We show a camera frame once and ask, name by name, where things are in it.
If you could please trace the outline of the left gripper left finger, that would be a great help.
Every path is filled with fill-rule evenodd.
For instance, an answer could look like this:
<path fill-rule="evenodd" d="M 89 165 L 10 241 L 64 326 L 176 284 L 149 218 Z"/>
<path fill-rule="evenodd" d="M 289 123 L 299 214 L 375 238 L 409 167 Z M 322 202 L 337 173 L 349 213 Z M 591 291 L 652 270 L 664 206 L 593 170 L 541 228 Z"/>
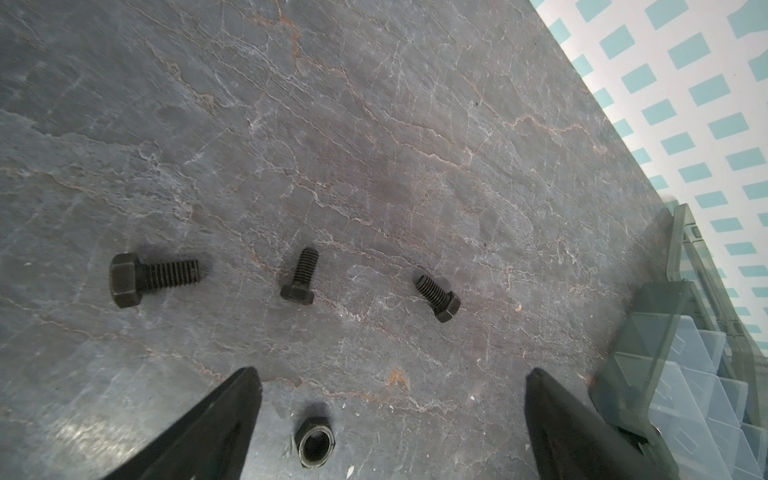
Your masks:
<path fill-rule="evenodd" d="M 107 477 L 238 479 L 261 401 L 257 370 L 240 368 Z"/>

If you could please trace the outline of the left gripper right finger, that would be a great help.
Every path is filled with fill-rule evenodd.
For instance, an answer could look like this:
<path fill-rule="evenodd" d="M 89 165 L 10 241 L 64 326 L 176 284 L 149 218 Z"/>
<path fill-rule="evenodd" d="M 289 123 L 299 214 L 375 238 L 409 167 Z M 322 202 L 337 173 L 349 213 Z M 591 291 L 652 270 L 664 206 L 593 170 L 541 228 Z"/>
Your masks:
<path fill-rule="evenodd" d="M 526 377 L 525 419 L 542 479 L 667 479 L 541 368 Z"/>

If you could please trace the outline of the grey compartment organizer box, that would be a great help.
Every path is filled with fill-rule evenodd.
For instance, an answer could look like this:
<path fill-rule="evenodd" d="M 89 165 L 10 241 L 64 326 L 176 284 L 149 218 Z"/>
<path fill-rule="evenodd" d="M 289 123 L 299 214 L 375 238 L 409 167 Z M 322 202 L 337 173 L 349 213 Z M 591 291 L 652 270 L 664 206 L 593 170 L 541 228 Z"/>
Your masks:
<path fill-rule="evenodd" d="M 690 208 L 666 278 L 635 294 L 589 396 L 673 479 L 767 476 L 767 359 L 738 318 Z"/>

